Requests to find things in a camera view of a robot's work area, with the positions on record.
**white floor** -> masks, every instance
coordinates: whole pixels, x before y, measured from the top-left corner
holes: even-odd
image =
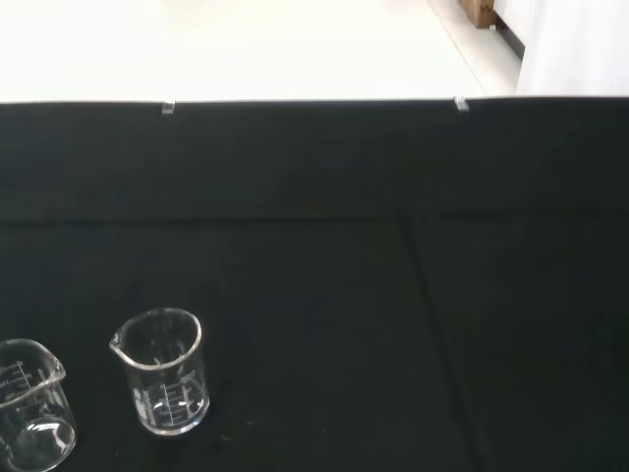
[[[513,93],[456,0],[0,0],[0,101]]]

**black fabric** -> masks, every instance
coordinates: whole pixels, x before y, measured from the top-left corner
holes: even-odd
[[[414,230],[487,469],[626,468],[629,220],[417,219]]]
[[[475,100],[458,118],[404,162],[411,211],[627,214],[629,100]]]
[[[395,226],[0,231],[2,336],[64,364],[63,470],[475,470]],[[128,317],[197,314],[215,409],[179,441],[136,417],[109,352]]]
[[[0,337],[64,363],[64,470],[625,470],[629,101],[0,106]],[[178,306],[210,416],[107,342]]]
[[[0,221],[384,214],[417,137],[455,117],[447,102],[0,106]]]

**empty beaker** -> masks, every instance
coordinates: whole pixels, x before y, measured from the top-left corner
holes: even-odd
[[[160,436],[186,433],[209,407],[200,322],[177,308],[158,308],[128,320],[109,347],[125,364],[141,423]]]
[[[72,451],[77,427],[60,384],[65,377],[38,342],[0,342],[0,445],[8,470],[44,472]]]

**beaker rim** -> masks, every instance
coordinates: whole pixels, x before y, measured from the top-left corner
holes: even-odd
[[[186,351],[186,353],[184,353],[183,355],[181,355],[180,357],[178,357],[177,359],[173,361],[165,362],[164,364],[159,364],[159,365],[151,365],[151,364],[143,364],[141,362],[133,360],[122,349],[120,349],[120,347],[118,347],[116,339],[120,336],[122,332],[127,331],[131,326],[147,318],[160,316],[160,315],[166,315],[168,313],[177,313],[178,315],[187,316],[195,323],[195,326],[197,327],[197,336],[195,337],[195,342],[193,342],[193,345],[190,347],[190,349]],[[109,348],[112,351],[114,351],[127,365],[133,367],[134,369],[139,369],[141,371],[154,372],[154,371],[163,371],[165,369],[170,369],[171,367],[178,366],[179,364],[184,362],[186,359],[190,358],[195,353],[195,351],[197,351],[197,349],[199,348],[201,339],[202,339],[202,329],[200,326],[200,321],[195,315],[181,308],[163,307],[163,308],[155,308],[152,310],[148,310],[147,312],[143,312],[127,320],[116,331],[114,336],[111,338],[111,341],[109,341]]]
[[[56,369],[52,372],[52,374],[50,375],[50,377],[48,379],[46,379],[45,381],[38,383],[36,386],[33,386],[31,388],[29,388],[27,391],[25,391],[24,393],[22,393],[20,396],[17,396],[15,398],[12,398],[9,401],[5,401],[4,403],[0,403],[0,409],[6,408],[8,406],[12,406],[15,405],[16,403],[21,402],[24,398],[31,396],[33,394],[35,394],[36,392],[47,388],[48,386],[52,385],[52,384],[56,384],[57,382],[60,382],[62,380],[65,379],[66,377],[66,370],[63,367],[63,364],[61,364],[61,362],[59,361],[59,359],[57,359],[55,357],[55,355],[50,352],[46,346],[44,346],[43,344],[37,342],[37,341],[33,341],[32,339],[7,339],[5,341],[0,341],[0,349],[7,347],[7,346],[12,346],[12,345],[27,345],[27,346],[32,346],[35,347],[37,349],[39,349],[45,356],[49,357]]]

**clear glass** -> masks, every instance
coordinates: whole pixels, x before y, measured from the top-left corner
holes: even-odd
[[[38,342],[0,342],[0,445],[8,470],[44,472],[72,451],[77,427],[60,384],[65,377]]]
[[[141,423],[159,436],[186,433],[209,407],[200,322],[178,308],[131,318],[109,347],[123,361]]]

